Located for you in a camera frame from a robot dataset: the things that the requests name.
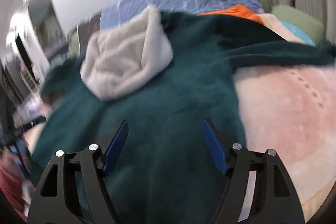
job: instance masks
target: silver screw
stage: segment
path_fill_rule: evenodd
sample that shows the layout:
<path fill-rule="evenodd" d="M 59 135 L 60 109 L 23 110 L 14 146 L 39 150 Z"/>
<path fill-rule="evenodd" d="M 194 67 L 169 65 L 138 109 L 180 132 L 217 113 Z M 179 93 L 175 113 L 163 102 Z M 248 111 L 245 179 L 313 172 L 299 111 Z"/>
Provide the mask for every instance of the silver screw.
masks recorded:
<path fill-rule="evenodd" d="M 97 150 L 97 148 L 98 148 L 98 144 L 95 144 L 95 143 L 93 143 L 89 146 L 89 150 L 91 150 L 91 151 Z"/>
<path fill-rule="evenodd" d="M 269 150 L 267 150 L 267 154 L 270 155 L 270 156 L 275 156 L 277 153 L 275 152 L 274 149 L 269 149 Z"/>
<path fill-rule="evenodd" d="M 63 150 L 58 150 L 56 152 L 56 157 L 62 157 L 64 155 L 64 151 Z"/>
<path fill-rule="evenodd" d="M 241 150 L 242 145 L 240 143 L 234 143 L 232 145 L 232 148 L 235 149 L 235 150 Z"/>

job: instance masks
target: orange cloth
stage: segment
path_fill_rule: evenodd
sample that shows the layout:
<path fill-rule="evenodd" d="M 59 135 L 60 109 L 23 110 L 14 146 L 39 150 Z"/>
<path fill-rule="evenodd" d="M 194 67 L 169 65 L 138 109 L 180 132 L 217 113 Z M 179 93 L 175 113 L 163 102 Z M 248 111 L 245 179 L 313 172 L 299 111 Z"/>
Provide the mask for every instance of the orange cloth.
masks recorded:
<path fill-rule="evenodd" d="M 206 16 L 206 15 L 232 15 L 236 17 L 247 18 L 264 25 L 260 16 L 258 16 L 256 13 L 252 12 L 249 8 L 241 4 L 236 4 L 234 7 L 226 10 L 217 10 L 214 12 L 199 14 L 199 16 Z"/>

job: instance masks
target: green cushion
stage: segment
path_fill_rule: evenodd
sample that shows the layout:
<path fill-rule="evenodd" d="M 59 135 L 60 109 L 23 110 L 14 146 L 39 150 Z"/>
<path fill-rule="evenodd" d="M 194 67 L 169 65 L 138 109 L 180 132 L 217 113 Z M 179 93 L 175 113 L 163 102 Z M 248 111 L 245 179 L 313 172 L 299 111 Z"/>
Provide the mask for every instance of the green cushion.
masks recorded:
<path fill-rule="evenodd" d="M 280 21 L 291 23 L 303 30 L 316 44 L 325 39 L 326 30 L 321 22 L 312 16 L 287 5 L 276 5 L 272 8 Z"/>

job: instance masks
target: blue gripper pad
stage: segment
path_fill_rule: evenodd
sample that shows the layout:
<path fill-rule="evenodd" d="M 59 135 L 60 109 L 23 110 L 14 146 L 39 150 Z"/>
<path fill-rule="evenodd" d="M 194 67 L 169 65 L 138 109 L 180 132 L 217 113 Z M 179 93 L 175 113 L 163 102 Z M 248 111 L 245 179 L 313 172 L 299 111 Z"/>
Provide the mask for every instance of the blue gripper pad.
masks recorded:
<path fill-rule="evenodd" d="M 216 168 L 225 175 L 228 170 L 228 166 L 226 164 L 226 154 L 207 120 L 202 122 L 202 133 L 210 150 L 212 159 L 215 162 Z"/>
<path fill-rule="evenodd" d="M 109 172 L 113 171 L 120 153 L 124 148 L 127 137 L 128 123 L 126 120 L 124 120 L 105 152 L 105 160 L 103 167 L 101 168 L 104 175 L 108 175 Z"/>

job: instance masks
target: blue pillow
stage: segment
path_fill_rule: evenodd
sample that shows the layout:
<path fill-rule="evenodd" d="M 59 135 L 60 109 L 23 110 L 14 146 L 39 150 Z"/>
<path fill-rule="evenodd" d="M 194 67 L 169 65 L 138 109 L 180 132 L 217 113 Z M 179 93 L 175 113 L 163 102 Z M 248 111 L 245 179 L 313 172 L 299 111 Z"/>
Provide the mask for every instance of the blue pillow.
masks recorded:
<path fill-rule="evenodd" d="M 288 30 L 292 32 L 293 35 L 295 35 L 297 38 L 300 38 L 305 45 L 316 47 L 316 44 L 313 42 L 313 40 L 310 39 L 310 37 L 302 31 L 299 27 L 288 23 L 286 21 L 280 21 Z"/>

